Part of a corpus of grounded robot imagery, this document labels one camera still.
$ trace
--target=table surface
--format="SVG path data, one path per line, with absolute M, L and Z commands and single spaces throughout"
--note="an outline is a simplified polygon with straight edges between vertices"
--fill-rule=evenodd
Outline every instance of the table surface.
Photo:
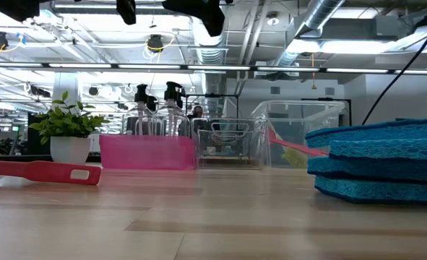
M 357 205 L 299 170 L 0 176 L 0 259 L 427 259 L 427 207 Z

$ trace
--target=blue sponge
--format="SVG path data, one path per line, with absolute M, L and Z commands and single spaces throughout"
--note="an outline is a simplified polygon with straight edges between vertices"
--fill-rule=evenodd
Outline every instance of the blue sponge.
M 427 139 L 427 119 L 411 119 L 368 126 L 320 129 L 306 135 L 311 148 L 325 147 L 334 140 Z
M 308 173 L 330 178 L 427 182 L 427 160 L 337 160 L 317 157 L 308 160 Z
M 427 160 L 427 139 L 331 141 L 330 155 L 374 159 L 408 158 Z
M 316 177 L 323 194 L 352 203 L 427 204 L 427 184 L 390 183 Z

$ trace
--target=green leaves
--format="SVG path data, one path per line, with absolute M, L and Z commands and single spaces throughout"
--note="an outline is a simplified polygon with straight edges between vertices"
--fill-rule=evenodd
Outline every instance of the green leaves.
M 49 136 L 43 136 L 41 137 L 40 143 L 45 144 L 49 140 Z
M 40 131 L 43 128 L 43 125 L 41 123 L 32 123 L 28 127 L 30 127 L 31 129 Z
M 62 100 L 53 101 L 53 104 L 58 104 L 53 110 L 35 116 L 43 119 L 40 123 L 32 123 L 29 126 L 39 131 L 42 136 L 41 144 L 48 142 L 50 137 L 87 137 L 103 124 L 110 122 L 102 116 L 91 116 L 91 112 L 83 111 L 84 108 L 95 108 L 92 105 L 83 106 L 80 101 L 76 105 L 67 104 L 65 100 L 68 95 L 68 92 L 64 92 Z
M 65 101 L 69 96 L 69 91 L 65 91 L 64 93 L 62 93 L 62 101 Z
M 80 101 L 77 101 L 77 105 L 80 110 L 83 110 L 83 103 L 81 103 Z

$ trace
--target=pink bin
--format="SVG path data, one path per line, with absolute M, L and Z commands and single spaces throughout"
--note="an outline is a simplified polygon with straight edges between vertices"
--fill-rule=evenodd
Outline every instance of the pink bin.
M 106 169 L 193 170 L 195 144 L 186 136 L 102 134 L 100 158 Z

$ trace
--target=handle hole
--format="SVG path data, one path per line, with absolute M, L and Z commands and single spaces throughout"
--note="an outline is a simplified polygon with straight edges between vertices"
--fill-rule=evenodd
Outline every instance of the handle hole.
M 70 174 L 70 178 L 74 178 L 77 180 L 87 180 L 90 177 L 90 172 L 87 170 L 72 170 Z

